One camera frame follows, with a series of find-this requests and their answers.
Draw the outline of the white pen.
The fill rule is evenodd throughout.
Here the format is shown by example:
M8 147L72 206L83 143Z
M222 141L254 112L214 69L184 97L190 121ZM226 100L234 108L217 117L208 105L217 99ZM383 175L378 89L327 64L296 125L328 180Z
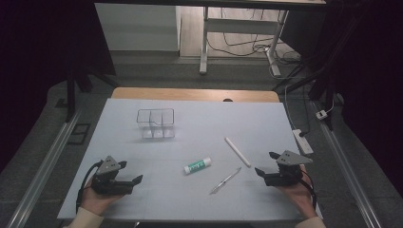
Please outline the white pen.
M237 154L241 161L248 167L251 168L252 164L243 156L243 154L238 150L238 148L231 142L227 137L224 138L227 144L232 148L232 150Z

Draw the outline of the person's right hand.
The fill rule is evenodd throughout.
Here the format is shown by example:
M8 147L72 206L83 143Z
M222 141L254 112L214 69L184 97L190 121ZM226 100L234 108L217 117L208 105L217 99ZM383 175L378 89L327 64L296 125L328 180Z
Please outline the person's right hand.
M317 216L316 207L313 205L312 194L309 190L310 187L314 187L312 179L307 174L305 166L300 166L305 182L298 183L292 186L280 186L278 188L299 210L305 219L311 219Z

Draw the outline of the black metal stand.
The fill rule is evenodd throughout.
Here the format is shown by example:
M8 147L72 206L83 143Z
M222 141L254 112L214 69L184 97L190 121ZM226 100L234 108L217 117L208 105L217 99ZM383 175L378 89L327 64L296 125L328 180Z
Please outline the black metal stand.
M90 75L95 76L107 85L116 88L120 85L114 80L108 78L105 73L97 70L94 66L82 63L80 55L76 50L72 50L66 58L67 65L67 117L66 123L70 123L73 115L76 113L75 86L78 86L82 92L90 92L93 88L89 79Z
M322 9L294 9L286 14L281 39L302 55L295 70L273 87L280 95L312 84L308 97L333 108L336 68L350 38L374 0L325 0Z

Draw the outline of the clear plastic organizer box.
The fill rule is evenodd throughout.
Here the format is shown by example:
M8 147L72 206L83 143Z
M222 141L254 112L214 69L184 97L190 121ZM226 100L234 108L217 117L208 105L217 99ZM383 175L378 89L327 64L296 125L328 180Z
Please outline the clear plastic organizer box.
M139 109L136 121L144 139L175 137L175 111L172 108Z

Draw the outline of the aluminium floor rail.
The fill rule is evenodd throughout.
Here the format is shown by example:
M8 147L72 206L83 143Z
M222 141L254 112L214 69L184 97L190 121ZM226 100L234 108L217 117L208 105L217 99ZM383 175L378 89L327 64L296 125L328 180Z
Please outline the aluminium floor rail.
M354 133L338 118L330 125L316 117L318 112L317 102L310 102L313 112L313 122L317 123L323 133L327 144L330 146L333 157L337 163L343 179L345 180L350 195L354 201L354 206L360 212L367 228L382 228L379 216L371 204L363 185L356 173L356 167L349 158L359 151L366 151L364 145L354 135Z
M24 228L28 218L39 199L46 183L58 162L67 140L82 114L82 110L77 110L67 123L63 123L49 151L47 152L38 171L33 177L24 196L20 200L6 228Z

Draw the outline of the white desk frame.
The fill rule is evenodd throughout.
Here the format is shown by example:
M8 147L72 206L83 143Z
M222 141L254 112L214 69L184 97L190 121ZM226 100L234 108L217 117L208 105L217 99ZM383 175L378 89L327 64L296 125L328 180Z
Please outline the white desk frame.
M200 74L204 75L207 71L207 35L209 32L218 33L236 33L236 34L257 34L272 35L273 40L270 47L266 47L265 53L269 62L270 72L274 76L280 76L277 60L275 59L275 51L281 35L283 26L286 21L288 11L280 10L276 21L255 21L246 19L224 19L210 18L209 8L203 8L203 24L202 24L202 44L201 44L201 61Z

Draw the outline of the white table sheet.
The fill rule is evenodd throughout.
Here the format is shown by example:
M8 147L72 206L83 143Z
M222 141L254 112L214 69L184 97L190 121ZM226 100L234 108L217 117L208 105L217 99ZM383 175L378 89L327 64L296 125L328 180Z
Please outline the white table sheet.
M175 137L144 139L137 125L139 109L172 108ZM252 164L248 168L224 138ZM275 173L269 152L297 152L281 103L185 102L109 99L76 177L58 214L76 215L76 197L89 167L107 156L127 161L118 177L143 175L129 196L112 204L108 219L130 221L285 221L301 218L278 189L269 187L255 167ZM186 175L183 168L209 157L211 165ZM210 191L238 167L240 172L217 194Z

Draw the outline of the person's left hand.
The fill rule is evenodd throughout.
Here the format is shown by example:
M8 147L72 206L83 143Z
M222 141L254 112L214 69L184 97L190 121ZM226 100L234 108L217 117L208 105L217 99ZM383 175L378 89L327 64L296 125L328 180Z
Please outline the person's left hand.
M81 207L97 216L102 216L113 202L123 197L123 195L99 195L92 189L91 183L92 179L89 179L85 185Z

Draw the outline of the green and white glue stick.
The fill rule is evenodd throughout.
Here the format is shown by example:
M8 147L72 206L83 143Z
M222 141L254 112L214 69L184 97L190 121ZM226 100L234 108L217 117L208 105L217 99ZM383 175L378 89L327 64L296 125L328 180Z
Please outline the green and white glue stick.
M186 175L198 172L200 170L203 170L205 167L210 166L212 163L211 159L209 157L202 159L200 161L195 161L193 163L188 164L183 168L184 173Z

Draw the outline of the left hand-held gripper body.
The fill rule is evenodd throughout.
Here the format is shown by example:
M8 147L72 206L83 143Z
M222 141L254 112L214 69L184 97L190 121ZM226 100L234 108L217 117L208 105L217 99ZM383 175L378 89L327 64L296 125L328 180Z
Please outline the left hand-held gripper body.
M91 187L99 195L130 195L133 191L131 181L117 181L120 165L107 156L92 178Z

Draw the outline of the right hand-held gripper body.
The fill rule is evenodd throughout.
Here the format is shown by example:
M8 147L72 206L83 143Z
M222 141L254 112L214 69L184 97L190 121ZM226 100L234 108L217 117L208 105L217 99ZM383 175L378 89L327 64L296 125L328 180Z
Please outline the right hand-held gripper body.
M269 177L264 179L267 186L291 186L299 183L303 177L300 166L313 160L285 150L275 161L278 165L278 172L268 174Z

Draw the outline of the white power strip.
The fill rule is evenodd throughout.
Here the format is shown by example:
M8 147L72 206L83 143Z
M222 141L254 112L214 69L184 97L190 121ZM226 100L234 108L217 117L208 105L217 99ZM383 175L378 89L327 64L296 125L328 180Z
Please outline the white power strip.
M297 144L304 155L313 154L314 150L312 149L311 145L305 138L305 133L302 132L300 129L293 130L294 137L297 141Z

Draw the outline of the white cabinet panel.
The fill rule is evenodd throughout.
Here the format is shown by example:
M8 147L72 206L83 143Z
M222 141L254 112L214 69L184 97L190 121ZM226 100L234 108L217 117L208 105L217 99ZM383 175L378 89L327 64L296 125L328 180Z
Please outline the white cabinet panel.
M110 50L180 50L180 7L96 3L95 8Z

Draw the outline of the silver craft knife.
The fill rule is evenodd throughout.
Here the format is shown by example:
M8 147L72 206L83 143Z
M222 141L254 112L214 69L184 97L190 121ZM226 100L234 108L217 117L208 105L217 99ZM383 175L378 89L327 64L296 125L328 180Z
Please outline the silver craft knife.
M241 167L238 167L232 174L222 180L218 185L216 185L209 193L209 195L217 194L220 189L229 182L232 178L234 178L241 170Z

